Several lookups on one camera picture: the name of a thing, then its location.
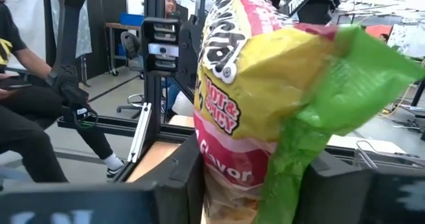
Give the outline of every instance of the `chair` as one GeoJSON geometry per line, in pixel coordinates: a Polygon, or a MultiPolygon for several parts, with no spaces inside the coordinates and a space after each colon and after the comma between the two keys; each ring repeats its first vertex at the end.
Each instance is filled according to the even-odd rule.
{"type": "MultiPolygon", "coordinates": [[[[143,75],[143,63],[139,62],[138,50],[140,49],[140,41],[139,39],[131,34],[130,32],[124,31],[121,33],[121,43],[126,51],[127,57],[127,67],[129,70],[139,72],[141,77],[143,75]]],[[[122,105],[117,107],[117,112],[121,112],[122,110],[137,110],[137,113],[134,114],[131,119],[135,119],[140,116],[141,113],[141,105],[144,103],[145,95],[140,94],[132,94],[128,96],[127,103],[129,105],[122,105]],[[141,100],[137,102],[132,102],[131,99],[134,97],[140,97],[141,100]]]]}

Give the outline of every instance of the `desk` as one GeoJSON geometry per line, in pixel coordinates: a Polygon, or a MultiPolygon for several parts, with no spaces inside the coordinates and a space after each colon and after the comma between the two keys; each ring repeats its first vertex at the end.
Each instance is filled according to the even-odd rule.
{"type": "Polygon", "coordinates": [[[106,23],[105,27],[107,28],[107,30],[109,32],[109,52],[110,52],[109,72],[112,75],[117,76],[118,71],[116,70],[115,60],[116,59],[126,60],[127,57],[119,56],[119,55],[115,54],[116,42],[115,42],[114,31],[121,30],[121,31],[137,31],[137,32],[140,32],[140,27],[133,26],[133,25],[122,25],[122,24],[119,24],[119,23],[106,23]]]}

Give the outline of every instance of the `chip bag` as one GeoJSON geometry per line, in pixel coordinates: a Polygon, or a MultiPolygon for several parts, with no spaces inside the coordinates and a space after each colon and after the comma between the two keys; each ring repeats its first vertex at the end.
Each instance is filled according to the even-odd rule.
{"type": "Polygon", "coordinates": [[[194,122],[209,223],[290,224],[307,165],[423,71],[358,27],[293,24],[268,0],[214,0],[194,122]]]}

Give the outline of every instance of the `blue box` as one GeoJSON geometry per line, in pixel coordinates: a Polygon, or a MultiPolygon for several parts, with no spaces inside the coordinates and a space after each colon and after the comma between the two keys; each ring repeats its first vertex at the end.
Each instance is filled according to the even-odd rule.
{"type": "Polygon", "coordinates": [[[122,44],[118,44],[118,56],[125,56],[126,50],[124,49],[124,46],[122,44]]]}
{"type": "Polygon", "coordinates": [[[132,15],[127,13],[120,14],[120,23],[122,25],[133,25],[139,27],[144,19],[144,15],[132,15]]]}

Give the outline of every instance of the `floor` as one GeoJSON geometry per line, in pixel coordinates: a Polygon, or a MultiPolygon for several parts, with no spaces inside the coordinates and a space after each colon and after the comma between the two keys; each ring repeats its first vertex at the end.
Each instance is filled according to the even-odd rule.
{"type": "MultiPolygon", "coordinates": [[[[131,117],[135,113],[135,110],[123,110],[121,113],[117,113],[116,108],[119,105],[126,104],[127,96],[130,94],[143,92],[143,81],[136,76],[137,73],[121,69],[120,75],[117,77],[113,77],[110,74],[103,74],[89,80],[88,84],[91,87],[84,87],[84,89],[90,93],[91,97],[96,97],[128,81],[117,89],[95,99],[95,101],[91,102],[92,107],[99,115],[120,118],[131,117]]],[[[407,97],[412,98],[413,92],[414,90],[411,90],[407,97]]],[[[407,153],[425,158],[425,142],[420,140],[420,134],[408,131],[406,128],[395,128],[398,124],[395,124],[390,119],[413,119],[413,115],[399,109],[390,117],[372,118],[365,125],[349,135],[391,141],[407,153]]],[[[72,183],[104,183],[106,181],[106,167],[102,165],[92,150],[74,130],[59,128],[53,125],[47,130],[47,133],[51,137],[59,162],[72,183]]],[[[112,135],[107,135],[107,137],[115,153],[119,157],[126,159],[131,145],[131,138],[112,135]]],[[[20,156],[11,152],[0,156],[0,165],[25,171],[21,164],[20,156]]],[[[27,181],[6,180],[4,186],[7,189],[19,189],[28,184],[30,185],[27,181]]]]}

